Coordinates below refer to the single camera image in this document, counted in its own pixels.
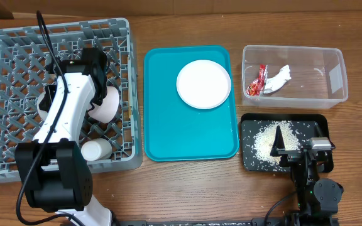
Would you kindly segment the white napkin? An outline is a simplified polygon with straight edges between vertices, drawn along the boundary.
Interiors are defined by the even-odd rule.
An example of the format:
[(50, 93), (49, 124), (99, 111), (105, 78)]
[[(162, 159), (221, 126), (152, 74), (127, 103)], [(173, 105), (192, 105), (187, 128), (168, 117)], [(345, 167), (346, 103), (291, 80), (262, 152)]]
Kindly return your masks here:
[(278, 74), (266, 80), (265, 86), (263, 88), (263, 93), (270, 94), (276, 92), (291, 79), (292, 78), (290, 76), (290, 67), (289, 65), (285, 65), (280, 69)]

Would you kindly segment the red sauce packet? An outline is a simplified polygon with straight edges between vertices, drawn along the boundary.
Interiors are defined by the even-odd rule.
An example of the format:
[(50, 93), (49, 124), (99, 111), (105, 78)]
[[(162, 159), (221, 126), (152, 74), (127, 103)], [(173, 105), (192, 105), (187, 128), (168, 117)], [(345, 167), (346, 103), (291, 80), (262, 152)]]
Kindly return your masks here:
[(265, 88), (267, 76), (268, 76), (268, 66), (260, 65), (258, 77), (253, 80), (248, 88), (246, 89), (246, 93), (249, 96), (262, 96)]

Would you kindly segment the large white plate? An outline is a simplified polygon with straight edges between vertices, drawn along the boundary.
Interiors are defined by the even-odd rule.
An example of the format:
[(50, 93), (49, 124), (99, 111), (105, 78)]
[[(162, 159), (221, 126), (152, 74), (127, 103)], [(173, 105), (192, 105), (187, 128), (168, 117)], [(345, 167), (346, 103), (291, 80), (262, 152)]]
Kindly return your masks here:
[(213, 109), (220, 106), (231, 93), (231, 77), (226, 69), (211, 60), (196, 60), (178, 73), (177, 93), (189, 106)]

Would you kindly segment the pink shallow bowl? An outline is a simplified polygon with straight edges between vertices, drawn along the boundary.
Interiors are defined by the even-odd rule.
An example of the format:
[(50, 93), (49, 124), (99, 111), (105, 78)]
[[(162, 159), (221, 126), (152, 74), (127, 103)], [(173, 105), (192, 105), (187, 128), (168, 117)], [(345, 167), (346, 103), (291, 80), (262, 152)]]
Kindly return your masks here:
[(107, 87), (107, 94), (101, 105), (93, 104), (94, 108), (88, 112), (93, 119), (102, 123), (110, 122), (119, 109), (119, 91), (115, 87)]

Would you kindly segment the grey bowl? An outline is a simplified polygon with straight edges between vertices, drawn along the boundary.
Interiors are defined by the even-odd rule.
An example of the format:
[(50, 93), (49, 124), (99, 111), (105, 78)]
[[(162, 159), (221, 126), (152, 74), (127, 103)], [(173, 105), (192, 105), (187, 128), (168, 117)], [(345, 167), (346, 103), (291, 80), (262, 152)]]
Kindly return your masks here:
[(41, 119), (43, 121), (46, 120), (47, 116), (48, 116), (48, 110), (45, 107), (45, 103), (44, 103), (44, 98), (45, 98), (45, 94), (46, 92), (42, 92), (38, 98), (37, 98), (37, 102), (36, 102), (36, 106), (37, 106), (37, 112), (38, 115), (41, 117)]

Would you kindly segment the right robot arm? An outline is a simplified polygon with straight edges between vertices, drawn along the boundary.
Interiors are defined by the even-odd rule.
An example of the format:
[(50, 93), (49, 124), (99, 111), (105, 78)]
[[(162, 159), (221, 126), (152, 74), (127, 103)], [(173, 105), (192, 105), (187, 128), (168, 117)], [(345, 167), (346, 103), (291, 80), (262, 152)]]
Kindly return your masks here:
[[(315, 126), (316, 137), (298, 150), (287, 150), (280, 127), (276, 128), (275, 140), (270, 155), (279, 157), (279, 166), (289, 167), (295, 191), (276, 202), (266, 213), (265, 225), (338, 225), (332, 216), (338, 212), (344, 188), (334, 180), (319, 177), (318, 168), (328, 162), (335, 145), (324, 137), (319, 126)], [(299, 209), (285, 214), (281, 219), (269, 221), (271, 212), (297, 195)]]

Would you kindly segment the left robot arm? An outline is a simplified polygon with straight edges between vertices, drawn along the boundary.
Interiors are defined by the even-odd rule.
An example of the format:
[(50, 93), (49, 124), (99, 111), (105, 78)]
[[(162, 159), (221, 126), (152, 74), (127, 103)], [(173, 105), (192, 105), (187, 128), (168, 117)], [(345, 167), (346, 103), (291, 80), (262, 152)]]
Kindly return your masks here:
[(54, 59), (52, 64), (57, 84), (47, 118), (32, 142), (15, 149), (22, 182), (18, 220), (30, 224), (21, 215), (26, 198), (30, 207), (50, 213), (36, 224), (65, 217), (76, 225), (117, 225), (112, 210), (92, 194), (92, 173), (79, 148), (86, 112), (100, 106), (107, 94), (107, 56), (98, 48), (84, 48), (80, 59)]

